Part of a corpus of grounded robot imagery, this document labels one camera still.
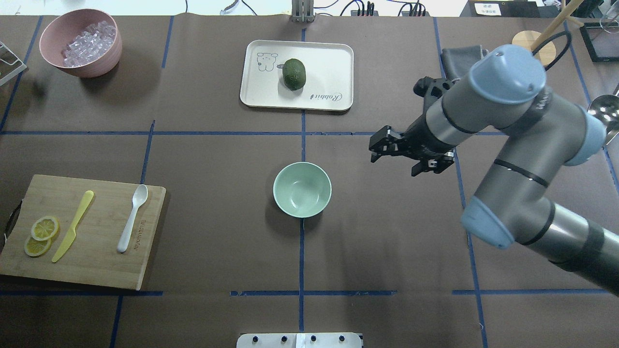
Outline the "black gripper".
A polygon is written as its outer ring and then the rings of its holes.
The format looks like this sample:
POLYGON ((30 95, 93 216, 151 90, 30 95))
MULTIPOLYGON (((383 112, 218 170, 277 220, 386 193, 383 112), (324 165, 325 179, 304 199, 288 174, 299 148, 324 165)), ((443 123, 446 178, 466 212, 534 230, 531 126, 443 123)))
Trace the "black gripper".
POLYGON ((419 163, 411 169, 411 176, 433 172, 441 174, 455 163, 453 148, 438 140, 427 125, 427 117, 420 116, 405 132, 384 126, 369 141, 370 161, 375 163, 383 156, 404 156, 419 163))

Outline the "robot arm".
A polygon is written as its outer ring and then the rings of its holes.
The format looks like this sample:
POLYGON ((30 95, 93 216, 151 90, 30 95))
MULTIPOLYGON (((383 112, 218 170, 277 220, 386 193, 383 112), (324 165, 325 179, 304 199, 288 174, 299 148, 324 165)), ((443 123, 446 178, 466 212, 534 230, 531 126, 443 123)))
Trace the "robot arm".
POLYGON ((553 92, 544 66, 526 48, 494 49, 427 102, 404 132, 378 130, 369 141, 371 162, 405 156, 418 161, 412 175, 440 173, 453 163, 453 148, 489 126, 508 140, 464 209, 464 229, 499 249, 529 247, 617 295, 618 236, 544 196, 561 167, 581 165, 601 150, 606 127, 553 92))

